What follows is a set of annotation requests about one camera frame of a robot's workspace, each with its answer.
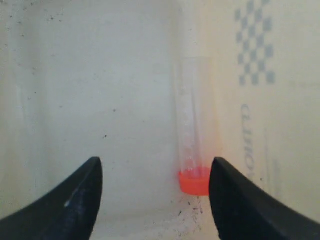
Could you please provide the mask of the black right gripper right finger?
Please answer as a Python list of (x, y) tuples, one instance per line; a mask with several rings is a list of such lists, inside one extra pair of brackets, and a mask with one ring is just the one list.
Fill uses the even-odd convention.
[(209, 201), (221, 240), (318, 240), (320, 224), (261, 190), (222, 157), (214, 158)]

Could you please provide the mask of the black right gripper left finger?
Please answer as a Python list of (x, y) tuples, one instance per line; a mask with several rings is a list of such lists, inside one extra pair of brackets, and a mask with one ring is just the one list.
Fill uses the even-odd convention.
[(88, 240), (101, 205), (103, 169), (91, 157), (46, 195), (1, 219), (2, 240)]

